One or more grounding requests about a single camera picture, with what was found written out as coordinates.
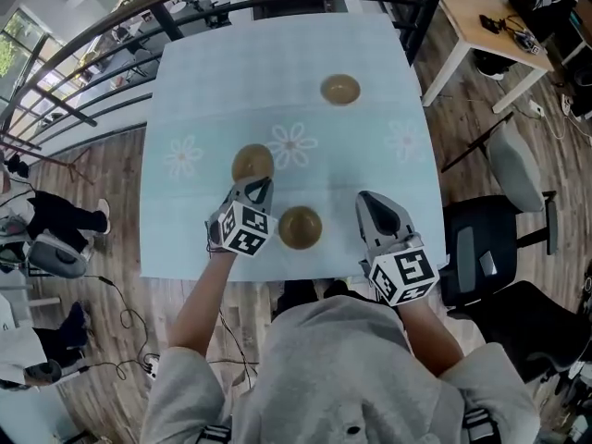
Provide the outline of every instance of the flower pattern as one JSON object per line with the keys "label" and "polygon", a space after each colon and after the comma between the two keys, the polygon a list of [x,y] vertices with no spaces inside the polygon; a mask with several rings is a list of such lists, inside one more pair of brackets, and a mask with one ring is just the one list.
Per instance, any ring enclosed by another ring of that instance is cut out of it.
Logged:
{"label": "flower pattern", "polygon": [[202,159],[204,150],[194,147],[195,138],[188,136],[185,140],[173,140],[170,143],[170,152],[165,156],[165,165],[168,166],[168,175],[178,179],[180,174],[190,178],[195,174],[195,162]]}
{"label": "flower pattern", "polygon": [[285,169],[290,163],[297,167],[306,167],[308,154],[305,150],[316,148],[318,140],[304,136],[304,125],[297,122],[292,125],[290,131],[281,125],[275,125],[271,130],[276,140],[267,143],[266,146],[274,156],[276,168]]}
{"label": "flower pattern", "polygon": [[409,122],[392,120],[388,124],[390,135],[385,138],[385,145],[395,150],[395,155],[400,163],[410,160],[421,161],[425,157],[422,150],[421,139],[423,133],[417,130]]}

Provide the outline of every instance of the railing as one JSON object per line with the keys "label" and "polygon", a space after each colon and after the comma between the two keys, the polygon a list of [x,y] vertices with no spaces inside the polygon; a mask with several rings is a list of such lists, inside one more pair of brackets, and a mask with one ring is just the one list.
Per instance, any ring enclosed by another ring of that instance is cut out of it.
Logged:
{"label": "railing", "polygon": [[[27,127],[21,129],[19,132],[15,133],[14,128],[15,126],[22,120],[22,118],[26,115],[26,113],[22,114],[18,120],[13,121],[12,124],[6,124],[5,121],[12,117],[12,114],[15,108],[19,105],[20,100],[30,91],[35,91],[36,93],[40,94],[43,99],[49,100],[52,104],[56,107],[61,108],[62,110],[66,111],[67,113],[55,120],[52,120],[48,123],[45,123],[42,127],[37,129],[35,133],[27,140],[21,140],[18,138],[18,145],[22,147],[26,145],[27,147],[31,148],[34,146],[37,149],[43,148],[43,144],[52,140],[54,137],[61,135],[62,133],[72,130],[81,124],[87,124],[89,126],[96,126],[97,121],[96,119],[108,114],[110,112],[119,110],[123,107],[130,106],[137,104],[139,102],[148,100],[152,97],[150,92],[144,93],[139,96],[131,97],[128,100],[123,102],[118,102],[115,104],[111,104],[110,106],[104,107],[100,110],[96,110],[91,112],[93,106],[103,102],[105,99],[113,97],[117,94],[122,94],[126,91],[129,91],[134,88],[138,88],[143,86],[148,82],[151,82],[155,79],[155,77],[144,77],[141,80],[131,81],[128,84],[125,84],[121,87],[117,87],[110,92],[104,93],[98,97],[95,97],[90,102],[83,104],[78,107],[74,107],[68,103],[70,99],[73,99],[77,95],[85,93],[86,91],[90,90],[92,87],[97,86],[103,82],[107,82],[108,80],[114,78],[115,76],[119,76],[123,73],[126,73],[129,70],[134,70],[140,68],[142,65],[145,65],[147,62],[150,61],[157,61],[160,56],[162,55],[162,51],[152,53],[150,57],[144,58],[142,60],[132,61],[128,64],[123,65],[120,68],[116,68],[113,71],[110,71],[108,74],[102,75],[95,80],[92,80],[87,85],[83,86],[70,96],[66,97],[64,100],[60,100],[59,98],[55,97],[52,92],[54,92],[58,87],[67,83],[69,80],[79,76],[83,72],[85,72],[88,68],[91,68],[102,61],[106,61],[107,58],[124,51],[128,48],[137,46],[138,43],[145,41],[148,38],[155,37],[159,34],[165,34],[170,41],[175,41],[180,38],[185,37],[183,33],[183,27],[192,23],[194,21],[205,20],[205,21],[212,21],[214,18],[220,18],[224,15],[227,15],[229,12],[235,10],[242,10],[245,8],[254,8],[254,7],[265,7],[269,5],[276,6],[277,4],[288,3],[288,4],[295,4],[301,2],[315,2],[315,3],[325,3],[331,2],[335,0],[250,0],[250,1],[243,1],[239,3],[224,5],[213,7],[211,9],[203,11],[199,6],[199,3],[195,6],[196,10],[198,10],[194,15],[189,15],[184,18],[179,18],[174,20],[170,13],[166,10],[164,3],[171,0],[134,0],[129,4],[121,7],[119,10],[107,15],[101,21],[96,23],[94,26],[90,27],[88,30],[81,33],[77,36],[74,40],[67,43],[61,50],[59,50],[54,56],[52,56],[35,74],[33,74],[30,79],[16,92],[16,94],[10,100],[10,103],[5,108],[5,110],[0,114],[0,126],[2,130],[0,131],[0,140],[3,137],[7,137],[12,142],[15,138],[20,137],[33,127],[35,124],[41,125],[39,122],[42,120],[46,120],[47,115],[49,115],[54,109],[50,109],[43,114],[40,114],[38,117],[35,117],[32,123],[30,123]],[[413,60],[417,54],[417,51],[423,41],[427,27],[436,11],[438,6],[439,0],[361,0],[361,1],[370,1],[370,2],[377,2],[382,7],[389,12],[391,15],[391,19],[393,20],[393,27],[400,31],[401,35],[401,44],[402,47],[407,55],[407,59],[410,64],[413,63]],[[68,56],[72,55],[74,52],[81,49],[91,40],[93,40],[96,36],[102,35],[112,29],[118,27],[122,23],[128,21],[133,17],[137,17],[140,14],[143,14],[146,11],[150,11],[154,18],[157,20],[159,27],[153,30],[144,32],[138,36],[129,38],[122,43],[118,44],[113,49],[105,52],[102,55],[97,56],[94,60],[86,63],[84,66],[76,69],[69,75],[67,75],[63,80],[61,80],[58,84],[52,87],[51,90],[45,91],[38,87],[39,82],[47,76],[53,69],[55,69],[60,63],[62,63]],[[33,104],[29,107],[28,112],[32,113],[31,110],[36,106]],[[71,123],[65,124],[65,122],[71,119]],[[2,145],[6,146],[6,142],[1,141]],[[39,157],[36,153],[31,153],[32,156]]]}

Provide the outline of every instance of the black strap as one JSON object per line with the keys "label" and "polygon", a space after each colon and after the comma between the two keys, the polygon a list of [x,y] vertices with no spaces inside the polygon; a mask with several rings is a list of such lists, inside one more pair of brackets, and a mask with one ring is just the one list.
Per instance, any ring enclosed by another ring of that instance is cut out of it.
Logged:
{"label": "black strap", "polygon": [[224,425],[207,425],[197,438],[196,444],[209,444],[209,443],[228,443],[232,433],[229,427]]}
{"label": "black strap", "polygon": [[501,444],[498,424],[483,408],[469,411],[462,420],[471,444]]}

